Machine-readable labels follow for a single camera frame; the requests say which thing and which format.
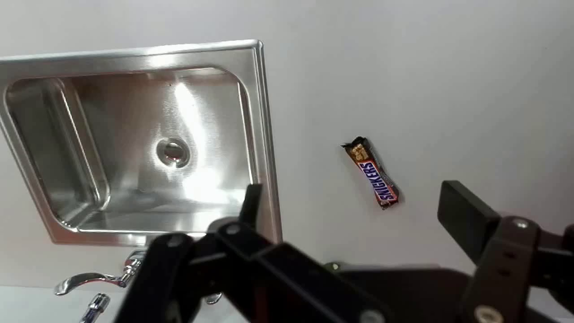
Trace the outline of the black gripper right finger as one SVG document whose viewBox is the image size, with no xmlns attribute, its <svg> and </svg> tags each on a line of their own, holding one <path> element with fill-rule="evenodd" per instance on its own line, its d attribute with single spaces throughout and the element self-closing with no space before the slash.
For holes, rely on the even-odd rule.
<svg viewBox="0 0 574 323">
<path fill-rule="evenodd" d="M 476 264 L 463 293 L 463 323 L 530 323 L 530 290 L 546 290 L 574 313 L 574 227 L 562 236 L 501 216 L 458 180 L 440 191 L 438 221 Z"/>
</svg>

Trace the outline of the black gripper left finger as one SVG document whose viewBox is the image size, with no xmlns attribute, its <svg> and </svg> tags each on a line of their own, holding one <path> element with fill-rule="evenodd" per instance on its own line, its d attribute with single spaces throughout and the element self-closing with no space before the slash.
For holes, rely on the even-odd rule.
<svg viewBox="0 0 574 323">
<path fill-rule="evenodd" d="M 200 241 L 157 238 L 115 323 L 193 323 L 212 295 L 254 323 L 385 323 L 374 297 L 255 230 L 261 198 L 259 185 L 248 187 L 239 216 L 212 223 Z"/>
</svg>

